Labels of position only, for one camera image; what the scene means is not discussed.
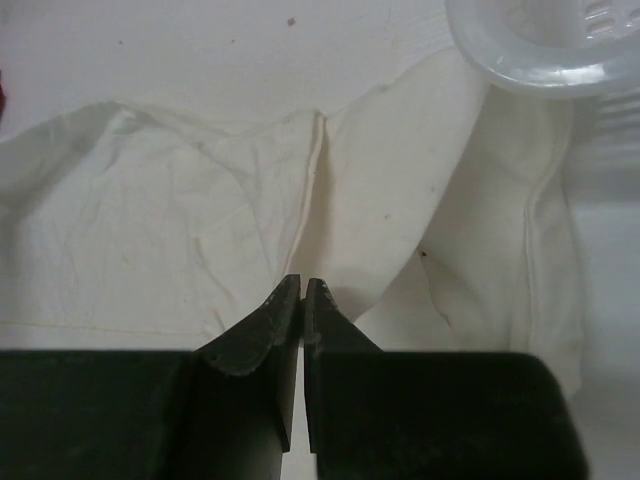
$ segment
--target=black object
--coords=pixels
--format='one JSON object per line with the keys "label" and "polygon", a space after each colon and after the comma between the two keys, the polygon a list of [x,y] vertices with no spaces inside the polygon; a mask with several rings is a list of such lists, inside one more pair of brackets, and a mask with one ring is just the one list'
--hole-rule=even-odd
{"label": "black object", "polygon": [[0,353],[0,479],[280,477],[300,279],[197,352]]}
{"label": "black object", "polygon": [[321,280],[302,310],[288,276],[196,352],[0,353],[0,480],[280,478],[303,328],[321,479],[587,478],[535,358],[383,352]]}
{"label": "black object", "polygon": [[536,358],[385,353],[312,280],[305,394],[323,480],[583,480],[560,388]]}

